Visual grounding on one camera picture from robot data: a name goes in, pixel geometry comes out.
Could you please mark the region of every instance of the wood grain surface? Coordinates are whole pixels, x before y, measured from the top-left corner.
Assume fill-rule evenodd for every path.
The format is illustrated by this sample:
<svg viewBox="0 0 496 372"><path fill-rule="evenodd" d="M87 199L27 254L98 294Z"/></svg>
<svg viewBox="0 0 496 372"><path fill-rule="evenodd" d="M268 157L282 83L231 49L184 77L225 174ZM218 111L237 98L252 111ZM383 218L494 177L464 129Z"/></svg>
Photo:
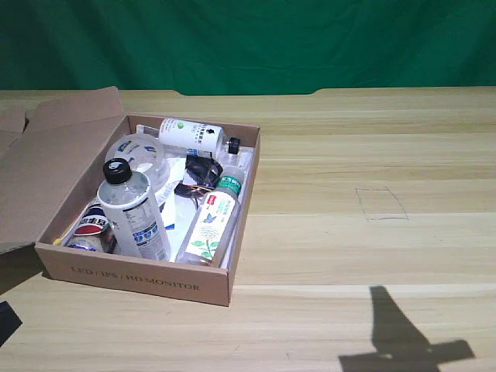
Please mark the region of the wood grain surface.
<svg viewBox="0 0 496 372"><path fill-rule="evenodd" d="M0 109L66 94L0 91ZM2 255L23 324L0 371L496 370L496 88L122 102L261 125L232 303L51 281L31 250Z"/></svg>

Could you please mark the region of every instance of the wire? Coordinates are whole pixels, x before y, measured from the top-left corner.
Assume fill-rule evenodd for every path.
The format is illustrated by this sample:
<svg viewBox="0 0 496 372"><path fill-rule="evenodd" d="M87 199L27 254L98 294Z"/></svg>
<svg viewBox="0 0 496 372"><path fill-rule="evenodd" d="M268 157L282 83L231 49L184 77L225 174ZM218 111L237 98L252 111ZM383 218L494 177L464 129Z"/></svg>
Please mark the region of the wire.
<svg viewBox="0 0 496 372"><path fill-rule="evenodd" d="M191 200L194 202L195 208L198 209L199 208L198 199L197 198L191 198Z"/></svg>

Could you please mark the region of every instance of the open cardboard box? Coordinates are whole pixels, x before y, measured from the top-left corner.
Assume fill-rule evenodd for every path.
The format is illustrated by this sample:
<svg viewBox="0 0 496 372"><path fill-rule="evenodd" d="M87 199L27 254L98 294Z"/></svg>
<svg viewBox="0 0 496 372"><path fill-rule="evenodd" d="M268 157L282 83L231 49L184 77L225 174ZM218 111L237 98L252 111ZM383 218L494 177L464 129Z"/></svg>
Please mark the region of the open cardboard box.
<svg viewBox="0 0 496 372"><path fill-rule="evenodd" d="M95 196L107 149L134 133L136 125L158 128L163 118L125 115L115 87L40 104L0 160L0 246L36 242L36 252L56 280L227 306L258 165L258 126L207 122L255 149L226 269L51 245Z"/></svg>

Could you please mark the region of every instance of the green curtain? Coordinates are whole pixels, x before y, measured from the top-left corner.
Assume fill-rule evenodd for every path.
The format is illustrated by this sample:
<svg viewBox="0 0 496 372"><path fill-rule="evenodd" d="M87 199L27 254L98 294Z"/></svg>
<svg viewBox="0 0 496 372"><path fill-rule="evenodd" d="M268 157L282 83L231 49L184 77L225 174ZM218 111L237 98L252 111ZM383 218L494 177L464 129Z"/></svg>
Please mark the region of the green curtain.
<svg viewBox="0 0 496 372"><path fill-rule="evenodd" d="M1 0L1 89L493 85L495 0Z"/></svg>

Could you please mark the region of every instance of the water bottle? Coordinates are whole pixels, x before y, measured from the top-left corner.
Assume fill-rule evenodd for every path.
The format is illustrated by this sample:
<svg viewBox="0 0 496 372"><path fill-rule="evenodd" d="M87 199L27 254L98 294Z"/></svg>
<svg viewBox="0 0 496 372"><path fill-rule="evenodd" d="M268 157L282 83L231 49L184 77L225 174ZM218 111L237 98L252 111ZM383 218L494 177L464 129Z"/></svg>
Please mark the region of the water bottle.
<svg viewBox="0 0 496 372"><path fill-rule="evenodd" d="M186 149L187 155L218 160L223 153L239 149L239 139L228 137L220 126L166 118L160 125L159 141Z"/></svg>
<svg viewBox="0 0 496 372"><path fill-rule="evenodd" d="M121 158L107 161L103 173L98 200L122 254L169 260L171 248L148 177L131 171L127 160Z"/></svg>
<svg viewBox="0 0 496 372"><path fill-rule="evenodd" d="M227 165L217 187L205 194L186 233L176 262L219 267L233 235L240 205L238 195L245 174Z"/></svg>

